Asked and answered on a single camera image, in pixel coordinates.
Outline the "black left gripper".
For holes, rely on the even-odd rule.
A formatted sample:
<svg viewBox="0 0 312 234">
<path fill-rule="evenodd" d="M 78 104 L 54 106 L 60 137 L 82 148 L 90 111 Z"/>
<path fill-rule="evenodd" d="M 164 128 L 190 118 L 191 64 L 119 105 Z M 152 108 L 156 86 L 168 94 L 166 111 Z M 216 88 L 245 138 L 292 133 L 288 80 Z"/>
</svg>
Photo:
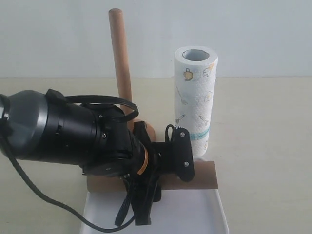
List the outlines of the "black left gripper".
<svg viewBox="0 0 312 234">
<path fill-rule="evenodd" d="M 162 190 L 157 181 L 148 181 L 154 176 L 170 174 L 165 171 L 164 160 L 168 144 L 155 142 L 155 131 L 145 121 L 135 122 L 130 136 L 132 154 L 121 178 L 141 183 L 135 186 L 132 209 L 135 218 L 150 218 L 153 203 L 161 201 Z"/>
</svg>

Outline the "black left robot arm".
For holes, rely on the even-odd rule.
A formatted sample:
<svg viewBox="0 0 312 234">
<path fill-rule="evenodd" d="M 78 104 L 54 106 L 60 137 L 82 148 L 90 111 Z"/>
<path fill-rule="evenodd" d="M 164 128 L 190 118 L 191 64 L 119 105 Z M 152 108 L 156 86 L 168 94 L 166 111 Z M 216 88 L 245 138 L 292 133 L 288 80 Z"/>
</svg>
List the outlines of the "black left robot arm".
<svg viewBox="0 0 312 234">
<path fill-rule="evenodd" d="M 172 158 L 169 141 L 151 141 L 137 106 L 112 96 L 64 96 L 49 89 L 42 94 L 24 90 L 0 97 L 0 149 L 25 182 L 18 160 L 77 165 L 86 176 L 119 177 L 127 196 L 117 214 L 120 226 L 132 208 L 138 225 L 148 222 L 152 204 L 159 201 L 158 184 Z"/>
</svg>

